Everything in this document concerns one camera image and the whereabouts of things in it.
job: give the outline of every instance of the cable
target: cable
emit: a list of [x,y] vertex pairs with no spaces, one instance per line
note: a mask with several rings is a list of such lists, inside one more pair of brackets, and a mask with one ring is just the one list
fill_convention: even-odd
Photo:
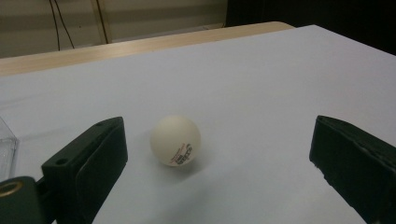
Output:
[[56,37],[58,39],[58,50],[61,51],[61,43],[59,42],[58,24],[56,23],[55,12],[53,11],[53,5],[52,5],[51,0],[49,0],[49,3],[50,3],[50,9],[52,10],[53,21],[55,22]]
[[67,31],[66,26],[64,25],[64,18],[62,17],[61,10],[59,9],[58,2],[57,2],[56,0],[53,0],[53,1],[55,2],[56,7],[58,8],[59,17],[61,18],[62,25],[64,26],[64,29],[66,30],[67,36],[69,37],[70,44],[71,44],[72,47],[74,48],[74,44],[73,44],[72,38],[70,37],[70,34],[69,34],[69,32]]

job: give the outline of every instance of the wall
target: wall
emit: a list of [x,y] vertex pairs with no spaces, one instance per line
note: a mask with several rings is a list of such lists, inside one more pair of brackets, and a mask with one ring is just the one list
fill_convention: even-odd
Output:
[[[76,48],[224,23],[226,0],[57,0]],[[71,49],[57,8],[61,49]],[[104,18],[101,23],[99,6]],[[58,50],[50,0],[0,1],[0,58]]]

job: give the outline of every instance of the clear plastic box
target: clear plastic box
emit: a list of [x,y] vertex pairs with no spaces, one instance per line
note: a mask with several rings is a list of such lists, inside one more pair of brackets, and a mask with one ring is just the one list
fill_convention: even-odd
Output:
[[0,118],[0,182],[10,178],[18,139]]

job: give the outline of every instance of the white ball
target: white ball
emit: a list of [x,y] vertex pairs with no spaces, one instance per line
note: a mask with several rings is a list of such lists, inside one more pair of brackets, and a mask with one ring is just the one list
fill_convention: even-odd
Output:
[[184,165],[197,155],[201,134],[190,119],[169,116],[161,119],[149,139],[154,155],[165,165]]

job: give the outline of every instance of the logo on ball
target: logo on ball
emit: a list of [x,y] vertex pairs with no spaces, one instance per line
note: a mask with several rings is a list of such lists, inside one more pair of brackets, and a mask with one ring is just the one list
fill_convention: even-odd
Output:
[[192,146],[191,144],[184,144],[181,146],[181,148],[178,149],[176,155],[172,158],[172,160],[169,163],[176,163],[177,165],[181,165],[184,163],[184,161],[187,161],[189,159],[189,156],[192,152]]

